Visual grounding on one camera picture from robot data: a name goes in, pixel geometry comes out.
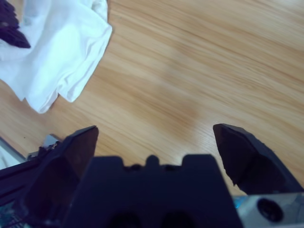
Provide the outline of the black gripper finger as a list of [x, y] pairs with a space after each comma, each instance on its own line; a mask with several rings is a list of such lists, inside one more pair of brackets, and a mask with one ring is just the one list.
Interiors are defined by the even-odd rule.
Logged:
[[213, 126], [226, 174], [248, 195], [297, 193], [304, 189], [264, 143], [241, 127]]
[[0, 1], [0, 39], [18, 48], [31, 48], [24, 34], [19, 31], [15, 8], [6, 0]]
[[22, 217], [38, 228], [58, 228], [94, 156], [99, 130], [90, 126], [63, 140], [41, 163], [22, 194]]

